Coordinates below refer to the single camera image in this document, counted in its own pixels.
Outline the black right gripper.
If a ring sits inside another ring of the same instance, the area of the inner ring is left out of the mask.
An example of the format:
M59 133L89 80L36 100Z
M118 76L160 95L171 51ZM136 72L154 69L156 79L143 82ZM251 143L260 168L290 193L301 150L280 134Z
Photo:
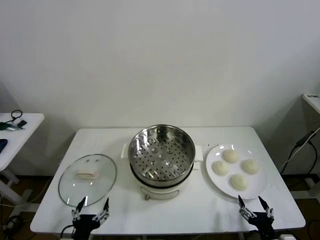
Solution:
M239 195L239 213L245 220L249 220L249 224L257 228L261 240L276 240L277 235L272 227L272 223L274 221L274 209L270 208L262 197L259 196L258 199L265 212L252 212L246 207L243 199Z

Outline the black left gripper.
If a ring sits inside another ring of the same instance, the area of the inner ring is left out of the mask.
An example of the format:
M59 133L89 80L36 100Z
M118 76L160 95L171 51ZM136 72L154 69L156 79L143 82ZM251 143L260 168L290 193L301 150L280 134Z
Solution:
M100 227L100 222L105 222L110 216L109 212L109 198L107 198L102 211L97 215L93 214L81 214L80 212L86 202L84 197L76 206L75 209L71 211L72 223L75 229L72 238L74 240L88 240L90 238L91 232Z

